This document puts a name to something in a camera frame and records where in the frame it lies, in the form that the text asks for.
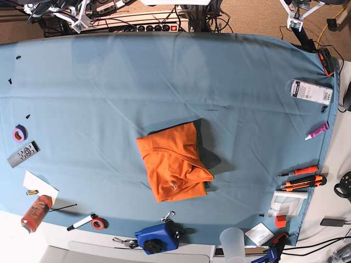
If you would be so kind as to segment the orange t-shirt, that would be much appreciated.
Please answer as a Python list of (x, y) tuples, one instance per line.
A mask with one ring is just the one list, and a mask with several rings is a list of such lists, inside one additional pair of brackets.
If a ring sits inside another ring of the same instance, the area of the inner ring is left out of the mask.
[(192, 122), (137, 138), (148, 181), (158, 203), (207, 194), (214, 176), (200, 160), (197, 130)]

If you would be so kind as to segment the clear bit set case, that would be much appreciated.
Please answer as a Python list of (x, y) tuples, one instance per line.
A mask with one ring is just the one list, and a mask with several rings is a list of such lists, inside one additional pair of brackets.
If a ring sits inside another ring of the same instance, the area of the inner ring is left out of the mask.
[(331, 103), (333, 96), (333, 89), (331, 88), (298, 79), (291, 79), (288, 81), (286, 88), (293, 98), (327, 106)]

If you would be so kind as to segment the teal tablecloth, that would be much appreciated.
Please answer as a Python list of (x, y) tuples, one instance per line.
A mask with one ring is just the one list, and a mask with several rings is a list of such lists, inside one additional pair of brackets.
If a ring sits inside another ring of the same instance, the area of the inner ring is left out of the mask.
[[(291, 79), (333, 89), (326, 112), (293, 98)], [(187, 243), (218, 244), (226, 228), (259, 222), (274, 231), (261, 214), (277, 175), (323, 164), (331, 131), (305, 137), (334, 125), (339, 79), (317, 54), (266, 36), (118, 33), (2, 45), (1, 210), (28, 210), (28, 170), (59, 190), (58, 205), (77, 204), (47, 215), (51, 224), (96, 213), (108, 234), (132, 236), (174, 211)], [(214, 180), (203, 197), (158, 203), (137, 138), (190, 122)], [(18, 124), (23, 142), (13, 138)], [(38, 153), (12, 168), (7, 159), (33, 140)]]

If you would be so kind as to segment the white power strip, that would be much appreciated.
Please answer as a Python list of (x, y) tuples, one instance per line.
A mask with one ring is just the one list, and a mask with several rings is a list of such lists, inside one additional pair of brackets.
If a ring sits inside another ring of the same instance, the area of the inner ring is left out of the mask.
[(81, 33), (93, 32), (191, 32), (184, 15), (174, 11), (110, 15), (88, 20)]

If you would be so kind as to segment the purple tape roll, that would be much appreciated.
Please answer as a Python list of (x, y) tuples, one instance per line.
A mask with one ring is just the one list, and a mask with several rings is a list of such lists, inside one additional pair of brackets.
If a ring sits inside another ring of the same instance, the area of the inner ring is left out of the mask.
[(13, 130), (13, 138), (16, 142), (23, 142), (27, 139), (27, 130), (24, 126), (18, 124)]

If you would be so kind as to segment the grey remote control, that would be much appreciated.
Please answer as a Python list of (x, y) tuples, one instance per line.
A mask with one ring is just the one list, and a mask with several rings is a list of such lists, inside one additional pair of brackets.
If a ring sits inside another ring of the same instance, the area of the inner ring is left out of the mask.
[(23, 148), (19, 149), (17, 152), (12, 154), (8, 159), (8, 163), (12, 168), (15, 168), (25, 160), (31, 158), (39, 151), (39, 147), (37, 146), (36, 142), (33, 140), (28, 145), (24, 146)]

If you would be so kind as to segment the orange black screwdriver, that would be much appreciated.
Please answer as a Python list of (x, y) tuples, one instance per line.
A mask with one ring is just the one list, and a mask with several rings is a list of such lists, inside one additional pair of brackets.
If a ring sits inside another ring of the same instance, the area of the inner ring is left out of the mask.
[(277, 175), (277, 177), (297, 176), (297, 175), (302, 175), (302, 174), (311, 174), (311, 173), (317, 172), (318, 170), (319, 170), (319, 167), (317, 165), (313, 165), (313, 166), (306, 167), (306, 168), (303, 168), (303, 169), (293, 170), (293, 171), (290, 171), (288, 173), (279, 174), (279, 175)]

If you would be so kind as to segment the black round device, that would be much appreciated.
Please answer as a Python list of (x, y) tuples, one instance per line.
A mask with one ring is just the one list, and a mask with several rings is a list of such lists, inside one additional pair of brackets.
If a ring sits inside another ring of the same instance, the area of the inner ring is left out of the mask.
[(351, 202), (351, 172), (347, 172), (344, 174), (339, 183), (335, 184), (334, 186), (334, 192), (337, 196), (347, 199), (349, 202)]

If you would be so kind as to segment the white paper card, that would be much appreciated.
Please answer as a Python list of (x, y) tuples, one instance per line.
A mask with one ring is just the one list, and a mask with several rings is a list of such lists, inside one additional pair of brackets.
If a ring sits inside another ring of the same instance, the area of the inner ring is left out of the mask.
[(59, 190), (57, 190), (55, 187), (51, 186), (44, 180), (40, 179), (33, 173), (29, 172), (28, 170), (25, 172), (22, 185), (30, 191), (37, 190), (38, 196), (49, 196), (52, 199), (52, 205), (55, 204)]

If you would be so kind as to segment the small AA battery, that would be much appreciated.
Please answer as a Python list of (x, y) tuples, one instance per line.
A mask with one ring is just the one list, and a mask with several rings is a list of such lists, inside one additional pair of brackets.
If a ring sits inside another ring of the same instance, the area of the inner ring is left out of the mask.
[(28, 190), (28, 191), (26, 192), (27, 195), (37, 195), (38, 193), (39, 193), (38, 190)]

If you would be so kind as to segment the black power adapter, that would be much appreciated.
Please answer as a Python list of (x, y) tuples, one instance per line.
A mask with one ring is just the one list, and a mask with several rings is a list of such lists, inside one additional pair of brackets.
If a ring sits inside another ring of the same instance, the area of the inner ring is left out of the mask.
[(320, 226), (342, 227), (345, 223), (346, 220), (341, 218), (323, 218)]

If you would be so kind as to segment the red drink can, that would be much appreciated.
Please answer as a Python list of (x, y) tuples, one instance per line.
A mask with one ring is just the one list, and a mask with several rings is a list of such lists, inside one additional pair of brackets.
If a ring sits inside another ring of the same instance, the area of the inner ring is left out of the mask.
[(21, 226), (28, 232), (34, 233), (52, 207), (52, 198), (39, 196), (21, 219)]

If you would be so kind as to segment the red tape roll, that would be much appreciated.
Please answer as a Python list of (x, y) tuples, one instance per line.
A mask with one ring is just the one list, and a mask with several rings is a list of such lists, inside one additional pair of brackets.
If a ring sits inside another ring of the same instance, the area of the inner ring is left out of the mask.
[(99, 217), (94, 218), (91, 221), (91, 225), (96, 230), (102, 230), (102, 229), (107, 228), (106, 221), (104, 219), (102, 219), (102, 218), (99, 218)]

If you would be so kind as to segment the translucent plastic cup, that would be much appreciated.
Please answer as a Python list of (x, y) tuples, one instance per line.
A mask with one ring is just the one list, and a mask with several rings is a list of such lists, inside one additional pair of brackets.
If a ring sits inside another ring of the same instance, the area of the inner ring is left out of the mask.
[(245, 263), (244, 232), (235, 227), (224, 230), (220, 236), (220, 243), (226, 263)]

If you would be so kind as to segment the blue bar clamp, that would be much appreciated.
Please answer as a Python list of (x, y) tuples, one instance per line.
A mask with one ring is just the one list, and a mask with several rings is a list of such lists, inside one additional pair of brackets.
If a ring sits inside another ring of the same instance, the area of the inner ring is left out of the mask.
[(279, 262), (281, 259), (282, 251), (286, 245), (287, 239), (288, 239), (287, 232), (284, 232), (278, 237), (276, 237), (273, 241), (273, 245), (268, 250), (265, 251), (266, 255), (259, 259), (253, 260), (252, 263)]

